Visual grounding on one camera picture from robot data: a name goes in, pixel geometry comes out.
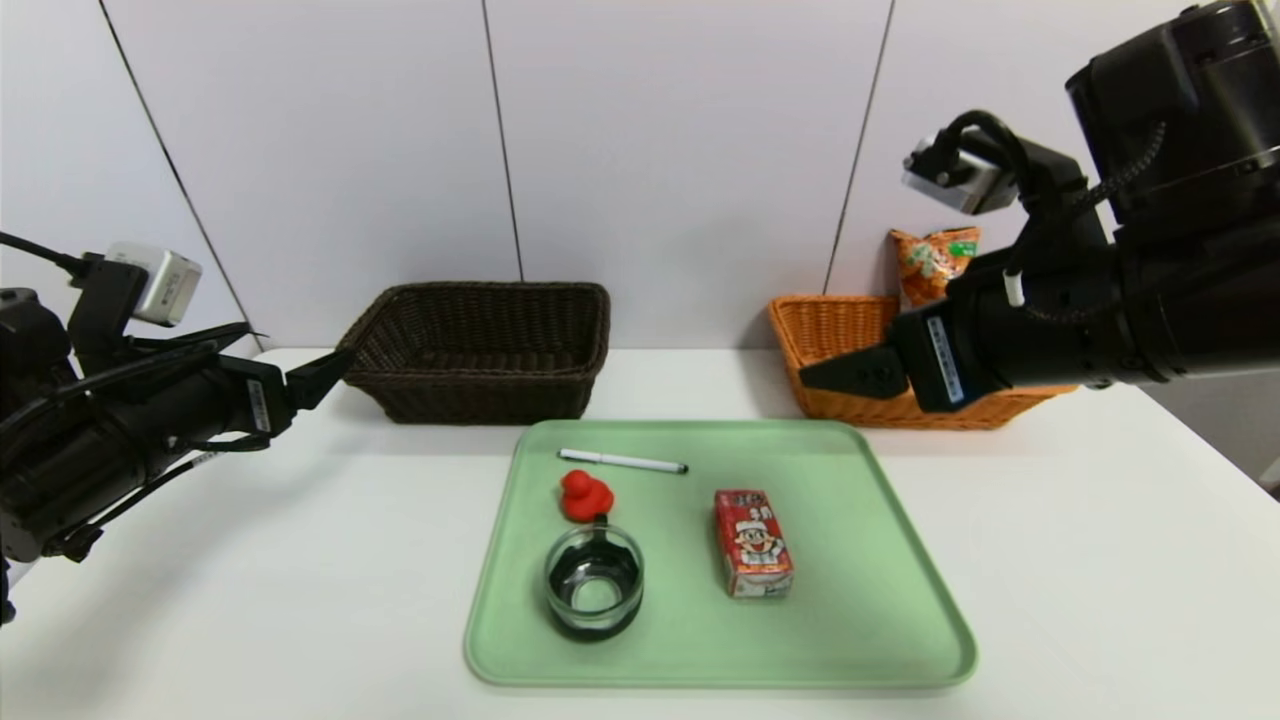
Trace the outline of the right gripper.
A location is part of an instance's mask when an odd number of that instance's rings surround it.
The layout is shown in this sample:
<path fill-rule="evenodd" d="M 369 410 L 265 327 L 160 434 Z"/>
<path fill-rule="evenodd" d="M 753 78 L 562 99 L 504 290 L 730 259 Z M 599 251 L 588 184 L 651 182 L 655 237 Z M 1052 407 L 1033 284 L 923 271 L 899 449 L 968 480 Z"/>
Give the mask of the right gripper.
<path fill-rule="evenodd" d="M 895 398 L 910 380 L 923 410 L 956 413 L 1006 389 L 1117 380 L 1126 352 L 1123 254 L 1084 249 L 1032 261 L 1021 307 L 1010 306 L 1005 292 L 1011 254 L 980 255 L 943 300 L 896 318 L 890 345 L 801 366 L 801 386 Z"/>

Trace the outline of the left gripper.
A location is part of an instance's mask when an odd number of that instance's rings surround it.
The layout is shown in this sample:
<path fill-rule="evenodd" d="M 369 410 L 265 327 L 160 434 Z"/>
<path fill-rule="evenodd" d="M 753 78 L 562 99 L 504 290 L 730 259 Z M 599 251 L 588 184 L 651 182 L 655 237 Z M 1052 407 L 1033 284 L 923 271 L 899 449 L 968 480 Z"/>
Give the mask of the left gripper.
<path fill-rule="evenodd" d="M 335 348 L 288 370 L 284 386 L 283 374 L 261 363 L 163 354 L 137 380 L 137 469 L 161 471 L 193 452 L 266 448 L 289 428 L 294 410 L 317 407 L 355 359 L 353 350 Z"/>

